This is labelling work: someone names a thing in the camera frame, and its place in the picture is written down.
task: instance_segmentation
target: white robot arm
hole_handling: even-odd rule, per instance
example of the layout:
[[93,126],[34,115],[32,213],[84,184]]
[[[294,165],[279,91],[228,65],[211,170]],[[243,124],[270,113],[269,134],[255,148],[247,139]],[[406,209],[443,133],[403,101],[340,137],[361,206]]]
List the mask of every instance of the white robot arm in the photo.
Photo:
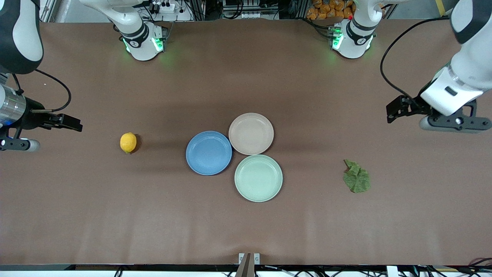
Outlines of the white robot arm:
[[143,0],[80,0],[111,20],[123,36],[126,50],[139,61],[148,61],[164,51],[167,29],[143,22],[133,8]]
[[[478,133],[492,127],[475,117],[476,100],[492,89],[492,1],[460,0],[451,27],[461,50],[413,99],[400,96],[386,106],[388,123],[412,114],[427,115],[420,127],[430,131]],[[471,108],[463,113],[463,106]]]
[[[0,0],[0,70],[27,74],[37,70],[42,59],[39,0]],[[24,97],[22,93],[20,89],[16,91],[0,84],[0,151],[36,151],[39,142],[20,138],[22,130],[41,127],[82,131],[79,119],[53,114],[65,106],[46,110],[41,103]],[[9,136],[10,129],[16,130],[13,137]]]
[[331,47],[349,59],[361,57],[370,47],[374,30],[383,16],[379,4],[398,4],[410,0],[354,0],[356,10],[352,19],[335,24],[340,32],[331,41]]

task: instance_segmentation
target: light green plate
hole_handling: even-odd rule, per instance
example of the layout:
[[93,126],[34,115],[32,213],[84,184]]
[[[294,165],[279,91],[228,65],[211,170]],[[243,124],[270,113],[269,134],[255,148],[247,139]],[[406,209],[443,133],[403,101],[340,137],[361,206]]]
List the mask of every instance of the light green plate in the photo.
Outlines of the light green plate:
[[253,202],[265,202],[275,197],[282,181],[282,169],[274,159],[265,155],[246,157],[234,175],[239,193]]

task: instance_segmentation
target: green leaf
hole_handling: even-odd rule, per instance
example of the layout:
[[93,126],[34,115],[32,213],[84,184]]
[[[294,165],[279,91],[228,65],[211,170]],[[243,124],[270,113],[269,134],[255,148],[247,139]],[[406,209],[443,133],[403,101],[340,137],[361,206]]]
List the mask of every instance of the green leaf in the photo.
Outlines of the green leaf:
[[354,193],[365,192],[370,188],[370,178],[367,170],[362,169],[358,163],[345,160],[349,170],[343,174],[343,181]]

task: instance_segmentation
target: yellow lemon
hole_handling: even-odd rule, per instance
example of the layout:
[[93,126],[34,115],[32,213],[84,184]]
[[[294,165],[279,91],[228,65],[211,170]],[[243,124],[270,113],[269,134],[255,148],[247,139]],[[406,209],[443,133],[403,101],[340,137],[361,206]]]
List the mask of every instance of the yellow lemon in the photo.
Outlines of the yellow lemon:
[[120,147],[126,153],[131,153],[137,146],[137,137],[133,133],[123,134],[120,139]]

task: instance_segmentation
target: black cable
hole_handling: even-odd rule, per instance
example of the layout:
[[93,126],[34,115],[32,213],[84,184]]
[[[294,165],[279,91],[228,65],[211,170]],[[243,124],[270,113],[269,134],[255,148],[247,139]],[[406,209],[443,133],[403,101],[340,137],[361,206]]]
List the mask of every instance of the black cable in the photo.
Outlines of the black cable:
[[154,17],[152,16],[151,12],[149,11],[149,9],[147,9],[147,6],[145,5],[142,5],[144,6],[145,10],[147,11],[147,13],[149,14],[150,18],[151,18],[151,22],[152,23],[155,23],[155,20],[154,20]]
[[483,262],[487,262],[487,261],[490,261],[490,260],[492,260],[492,258],[485,258],[485,259],[481,259],[480,261],[478,261],[478,262],[474,262],[473,264],[469,264],[468,266],[469,266],[469,267],[473,267],[473,266],[479,265],[479,264],[481,264],[481,263],[483,263]]
[[17,85],[17,94],[21,95],[24,93],[24,90],[21,89],[21,84],[19,83],[19,79],[17,79],[17,75],[12,74],[12,77],[14,77],[15,84]]
[[326,27],[326,26],[321,26],[321,25],[318,25],[318,24],[314,24],[311,20],[307,19],[307,18],[304,18],[304,17],[296,17],[294,19],[301,19],[302,21],[308,23],[309,25],[315,27],[315,28],[320,28],[320,29],[324,29],[324,30],[328,30],[330,27]]
[[333,36],[333,35],[324,34],[320,30],[318,30],[318,29],[322,29],[322,30],[326,30],[327,31],[327,30],[330,29],[330,27],[326,27],[326,26],[321,26],[321,25],[314,24],[311,20],[306,19],[304,17],[297,17],[295,19],[300,19],[300,20],[308,23],[309,25],[313,26],[314,29],[316,30],[316,32],[318,32],[318,34],[320,34],[324,38],[335,38],[335,36]]
[[305,272],[305,273],[307,273],[309,276],[314,277],[311,273],[309,273],[309,272],[308,272],[308,271],[306,271],[306,270],[301,270],[301,271],[297,272],[297,273],[294,275],[294,277],[298,277],[298,276],[299,276],[299,274],[301,274],[302,272]]
[[51,76],[50,74],[44,72],[44,71],[41,71],[39,69],[34,69],[35,71],[43,74],[44,76],[47,76],[47,77],[50,77],[51,79],[55,80],[58,84],[62,85],[63,88],[66,89],[66,92],[68,93],[68,100],[66,101],[66,103],[59,107],[59,108],[56,108],[56,109],[49,109],[49,110],[32,110],[31,112],[32,113],[45,113],[45,112],[55,112],[55,111],[60,111],[60,110],[63,110],[64,108],[66,108],[70,102],[72,101],[72,93],[70,92],[70,89],[60,80],[58,80],[56,77],[53,77]]
[[386,49],[386,51],[384,52],[383,54],[383,57],[381,58],[381,63],[379,64],[379,71],[381,72],[381,76],[383,76],[383,79],[391,86],[393,87],[394,89],[396,89],[397,91],[399,91],[401,94],[405,95],[407,98],[409,98],[417,107],[420,107],[419,104],[417,104],[417,102],[408,94],[406,93],[404,90],[402,90],[401,88],[397,87],[395,84],[393,84],[387,77],[386,77],[386,74],[384,74],[384,70],[383,70],[383,63],[384,63],[384,59],[386,58],[386,55],[388,55],[388,53],[390,52],[391,48],[395,45],[395,43],[400,39],[402,38],[404,35],[406,35],[409,31],[411,31],[413,28],[421,25],[421,24],[424,24],[424,23],[427,23],[427,22],[431,22],[431,21],[437,21],[437,20],[444,20],[444,19],[449,19],[449,17],[440,17],[440,18],[431,18],[431,19],[427,19],[427,20],[424,20],[424,21],[421,21],[421,22],[418,22],[418,23],[415,23],[414,25],[412,25],[410,28],[406,29],[403,33],[401,33],[395,40],[393,40],[393,42],[390,44],[390,46],[388,46],[388,49]]
[[197,21],[197,18],[199,18],[199,16],[197,16],[197,14],[200,15],[200,13],[195,11],[193,8],[191,8],[191,6],[188,4],[188,2],[186,2],[186,0],[184,0],[184,1],[185,1],[184,3],[186,4],[186,6],[188,7],[188,9],[193,12],[193,17],[194,17],[193,20]]
[[224,18],[236,19],[241,15],[241,13],[243,12],[243,8],[244,8],[243,0],[237,0],[237,2],[238,2],[238,8],[237,8],[236,12],[234,13],[234,15],[231,17],[227,17],[224,15]]
[[431,271],[437,272],[437,274],[441,275],[442,277],[447,277],[443,273],[441,273],[439,270],[435,269],[434,266],[427,266]]

